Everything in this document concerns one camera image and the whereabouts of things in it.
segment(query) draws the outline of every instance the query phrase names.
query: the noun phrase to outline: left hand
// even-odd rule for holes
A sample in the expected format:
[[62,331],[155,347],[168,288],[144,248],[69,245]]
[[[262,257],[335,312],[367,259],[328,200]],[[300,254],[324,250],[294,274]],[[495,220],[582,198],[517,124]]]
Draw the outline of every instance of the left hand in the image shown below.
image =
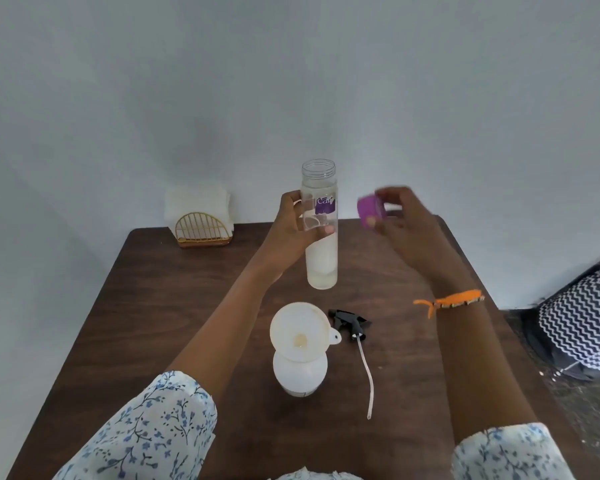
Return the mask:
[[300,190],[283,194],[276,220],[249,266],[265,272],[273,282],[302,256],[309,245],[335,232],[333,226],[304,230],[302,216]]

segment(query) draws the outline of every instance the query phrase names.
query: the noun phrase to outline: white liquid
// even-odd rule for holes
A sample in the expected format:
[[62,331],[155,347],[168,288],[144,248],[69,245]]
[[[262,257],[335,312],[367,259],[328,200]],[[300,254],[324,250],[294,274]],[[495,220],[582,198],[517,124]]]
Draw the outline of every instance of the white liquid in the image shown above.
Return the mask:
[[338,282],[338,233],[314,242],[304,252],[306,279],[317,290],[327,290]]

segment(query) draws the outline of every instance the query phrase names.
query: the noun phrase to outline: orange bracelet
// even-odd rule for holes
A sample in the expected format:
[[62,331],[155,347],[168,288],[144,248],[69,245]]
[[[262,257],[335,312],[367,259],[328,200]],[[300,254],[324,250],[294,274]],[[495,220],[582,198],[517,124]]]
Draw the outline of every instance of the orange bracelet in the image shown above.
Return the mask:
[[472,303],[476,303],[478,301],[484,301],[484,295],[482,295],[482,291],[469,290],[462,293],[452,294],[445,298],[439,298],[433,303],[425,299],[417,299],[414,300],[413,304],[428,306],[428,318],[431,318],[433,313],[435,313],[438,308],[455,308],[456,306],[471,305]]

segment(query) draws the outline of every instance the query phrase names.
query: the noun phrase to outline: forearm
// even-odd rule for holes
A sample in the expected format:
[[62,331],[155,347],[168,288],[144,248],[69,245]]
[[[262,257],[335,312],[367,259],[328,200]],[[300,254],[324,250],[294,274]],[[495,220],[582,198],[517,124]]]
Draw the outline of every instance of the forearm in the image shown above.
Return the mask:
[[[476,288],[468,277],[436,283],[436,297]],[[456,444],[478,431],[536,421],[484,303],[436,312]]]
[[218,400],[240,360],[271,282],[266,272],[248,265],[169,370],[193,377]]

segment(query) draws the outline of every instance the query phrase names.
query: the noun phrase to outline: bottle label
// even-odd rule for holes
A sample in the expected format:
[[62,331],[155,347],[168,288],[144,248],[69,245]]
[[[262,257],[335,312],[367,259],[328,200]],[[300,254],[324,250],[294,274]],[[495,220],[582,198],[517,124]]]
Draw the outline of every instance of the bottle label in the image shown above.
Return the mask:
[[336,211],[336,197],[331,195],[329,197],[320,197],[315,200],[315,213],[318,214],[331,214]]

